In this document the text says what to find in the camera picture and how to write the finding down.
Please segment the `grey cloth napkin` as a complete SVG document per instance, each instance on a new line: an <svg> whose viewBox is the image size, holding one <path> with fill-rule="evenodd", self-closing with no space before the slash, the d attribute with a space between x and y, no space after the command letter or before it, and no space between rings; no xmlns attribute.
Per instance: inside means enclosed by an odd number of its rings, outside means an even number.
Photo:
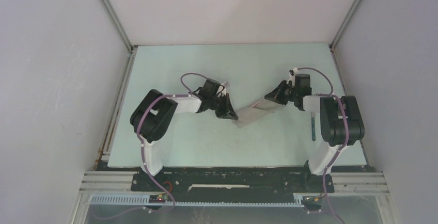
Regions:
<svg viewBox="0 0 438 224"><path fill-rule="evenodd" d="M265 100L265 99L261 99L261 100L264 100L264 102L255 108L252 108L251 106L247 106L239 109L237 111L237 115L239 119L232 120L232 123L236 125L238 128L244 128L285 107L285 105L277 104L269 100Z"/></svg>

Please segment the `knife with teal handle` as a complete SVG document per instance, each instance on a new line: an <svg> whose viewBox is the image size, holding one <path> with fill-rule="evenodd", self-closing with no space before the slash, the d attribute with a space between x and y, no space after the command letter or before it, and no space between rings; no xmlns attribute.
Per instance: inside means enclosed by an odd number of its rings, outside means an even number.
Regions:
<svg viewBox="0 0 438 224"><path fill-rule="evenodd" d="M311 112L311 138L312 141L316 141L316 113Z"/></svg>

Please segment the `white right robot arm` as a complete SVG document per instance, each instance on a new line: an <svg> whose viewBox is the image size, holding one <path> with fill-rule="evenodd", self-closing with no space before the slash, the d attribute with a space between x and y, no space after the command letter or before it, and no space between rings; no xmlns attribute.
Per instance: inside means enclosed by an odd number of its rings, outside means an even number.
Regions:
<svg viewBox="0 0 438 224"><path fill-rule="evenodd" d="M313 192L321 185L319 175L329 174L339 155L363 139L365 126L355 96L313 94L309 74L290 73L291 79L281 81L264 99L279 105L292 102L298 110L320 116L323 141L308 161L310 172L300 178L301 187Z"/></svg>

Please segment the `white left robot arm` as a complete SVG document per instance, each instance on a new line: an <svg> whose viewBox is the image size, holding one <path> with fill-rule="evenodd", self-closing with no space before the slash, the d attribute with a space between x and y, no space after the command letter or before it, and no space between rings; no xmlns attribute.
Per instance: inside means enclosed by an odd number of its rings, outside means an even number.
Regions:
<svg viewBox="0 0 438 224"><path fill-rule="evenodd" d="M163 94L152 89L137 106L130 124L140 141L141 168L147 173L143 184L150 191L157 191L163 185L163 177L158 174L163 169L159 140L166 134L174 115L197 114L206 110L213 110L219 119L239 119L226 85L211 78L207 78L203 86L186 94Z"/></svg>

